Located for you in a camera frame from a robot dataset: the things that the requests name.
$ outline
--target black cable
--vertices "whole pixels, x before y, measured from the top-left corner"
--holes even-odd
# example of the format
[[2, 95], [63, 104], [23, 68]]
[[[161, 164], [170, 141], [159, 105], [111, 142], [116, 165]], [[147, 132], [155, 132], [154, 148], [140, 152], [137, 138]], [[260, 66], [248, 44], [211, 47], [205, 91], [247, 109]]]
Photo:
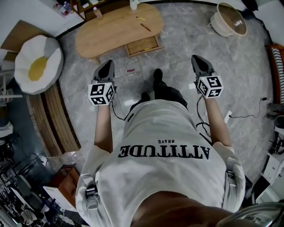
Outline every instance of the black cable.
[[197, 101], [197, 104], [196, 104], [197, 115], [198, 115], [199, 120], [200, 120], [200, 123], [196, 124], [196, 127], [199, 126], [199, 125], [202, 125], [203, 129], [205, 130], [206, 135], [211, 138], [210, 134], [209, 134], [209, 133], [207, 132], [207, 130], [204, 128], [204, 125], [206, 125], [206, 126], [208, 126], [208, 127], [210, 127], [210, 126], [209, 126], [209, 124], [208, 124], [207, 122], [204, 122], [204, 120], [202, 119], [202, 117], [200, 116], [199, 111], [198, 111], [198, 103], [199, 103], [199, 101], [200, 101], [202, 98], [203, 98], [203, 96], [200, 96], [199, 99], [198, 99], [198, 101]]
[[260, 115], [260, 103], [261, 103], [261, 101], [265, 101], [265, 100], [267, 100], [267, 98], [262, 98], [262, 99], [259, 101], [259, 112], [258, 112], [257, 117], [256, 117], [256, 116], [254, 116], [253, 114], [250, 114], [250, 115], [248, 115], [248, 116], [239, 116], [239, 117], [232, 117], [231, 115], [229, 115], [229, 117], [230, 117], [230, 118], [246, 118], [246, 117], [254, 117], [254, 118], [258, 118], [258, 117], [259, 117], [259, 115]]
[[18, 137], [19, 137], [20, 140], [21, 140], [21, 150], [22, 150], [23, 154], [24, 154], [27, 158], [30, 158], [30, 157], [32, 156], [32, 154], [33, 154], [33, 155], [35, 155], [35, 156], [43, 163], [43, 161], [40, 159], [40, 157], [39, 157], [36, 153], [31, 153], [30, 156], [26, 155], [26, 153], [24, 152], [23, 139], [22, 139], [22, 137], [21, 137], [18, 133], [17, 133], [17, 135], [18, 135]]
[[[112, 110], [114, 111], [114, 102], [111, 102], [111, 105], [112, 105]], [[115, 116], [116, 116], [118, 119], [125, 121], [125, 118], [118, 117], [118, 116], [116, 115], [115, 111], [114, 111], [114, 114], [115, 114]]]

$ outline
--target chair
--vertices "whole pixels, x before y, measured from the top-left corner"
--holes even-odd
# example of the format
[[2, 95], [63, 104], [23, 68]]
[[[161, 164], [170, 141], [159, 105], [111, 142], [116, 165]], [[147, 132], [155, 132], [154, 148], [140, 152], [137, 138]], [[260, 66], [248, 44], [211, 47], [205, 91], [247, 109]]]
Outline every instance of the chair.
[[13, 98], [21, 98], [23, 96], [21, 94], [14, 94], [12, 89], [6, 89], [6, 86], [14, 78], [16, 56], [17, 53], [8, 52], [3, 59], [2, 67], [0, 70], [0, 98], [3, 99], [0, 100], [1, 105], [5, 105], [6, 103], [11, 102]]
[[25, 42], [15, 60], [15, 80], [28, 94], [46, 91], [58, 79], [63, 54], [53, 38], [38, 35]]
[[34, 192], [31, 192], [31, 194], [28, 196], [28, 200], [35, 209], [41, 209], [43, 206], [41, 198]]
[[49, 210], [44, 213], [44, 216], [46, 217], [46, 219], [47, 219], [47, 221], [49, 223], [53, 223], [54, 222], [54, 218], [55, 218], [55, 216], [57, 214], [56, 208], [53, 207], [54, 202], [55, 202], [55, 199], [53, 199], [50, 204], [46, 203], [46, 205], [48, 206]]

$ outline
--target gray tile floor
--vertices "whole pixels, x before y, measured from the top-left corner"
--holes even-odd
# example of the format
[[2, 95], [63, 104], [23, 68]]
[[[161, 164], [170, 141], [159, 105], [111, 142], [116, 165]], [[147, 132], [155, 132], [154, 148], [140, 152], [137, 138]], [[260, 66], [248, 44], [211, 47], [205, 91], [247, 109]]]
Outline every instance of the gray tile floor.
[[[118, 116], [127, 115], [132, 104], [140, 99], [143, 91], [153, 95], [152, 74], [162, 69], [167, 85], [179, 89], [188, 102], [193, 120], [198, 123], [196, 90], [189, 90], [195, 80], [191, 55], [197, 54], [209, 60], [221, 75], [225, 89], [218, 103], [223, 115], [228, 110], [233, 116], [257, 114], [261, 97], [272, 98], [272, 81], [268, 57], [264, 48], [267, 36], [260, 22], [247, 21], [245, 37], [225, 38], [208, 27], [210, 16], [216, 7], [197, 3], [156, 4], [164, 18], [165, 26], [159, 40], [165, 47], [137, 57], [128, 58], [124, 48], [118, 48], [102, 55], [101, 62], [112, 59], [115, 63], [115, 83], [118, 86], [114, 109]], [[60, 43], [65, 64], [59, 78], [66, 107], [82, 145], [78, 163], [80, 169], [85, 154], [94, 142], [96, 108], [87, 98], [87, 85], [97, 65], [90, 59], [82, 58], [75, 48], [77, 29], [69, 32]], [[205, 118], [204, 104], [200, 113]], [[257, 180], [266, 159], [273, 123], [264, 118], [266, 103], [261, 103], [260, 117], [254, 119], [230, 119], [227, 126], [233, 148], [241, 159], [245, 174], [251, 181]], [[114, 146], [123, 133], [124, 122], [112, 113]]]

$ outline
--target white t-shirt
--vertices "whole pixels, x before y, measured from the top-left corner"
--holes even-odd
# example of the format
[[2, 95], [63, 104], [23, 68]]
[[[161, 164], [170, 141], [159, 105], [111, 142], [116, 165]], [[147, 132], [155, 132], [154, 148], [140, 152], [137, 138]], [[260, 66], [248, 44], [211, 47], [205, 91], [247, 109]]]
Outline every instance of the white t-shirt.
[[[211, 146], [199, 135], [180, 103], [141, 103], [125, 120], [122, 142], [111, 154], [97, 146], [88, 153], [76, 208], [90, 226], [129, 227], [142, 201], [159, 191], [222, 207], [229, 156], [234, 156], [231, 147], [220, 142]], [[231, 211], [236, 211], [245, 192], [245, 175], [238, 160], [233, 171], [238, 193]], [[95, 178], [98, 209], [86, 209], [85, 190], [91, 183], [82, 174]]]

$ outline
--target oval wooden table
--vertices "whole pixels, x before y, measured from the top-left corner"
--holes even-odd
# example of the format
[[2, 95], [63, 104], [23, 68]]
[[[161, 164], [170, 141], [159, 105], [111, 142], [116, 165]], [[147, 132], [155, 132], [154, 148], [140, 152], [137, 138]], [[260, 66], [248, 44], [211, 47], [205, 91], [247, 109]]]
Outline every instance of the oval wooden table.
[[75, 37], [76, 48], [81, 56], [97, 63], [96, 57], [120, 46], [131, 57], [161, 49], [157, 34], [163, 27], [163, 18], [154, 6], [139, 4], [137, 10], [126, 6], [82, 25]]

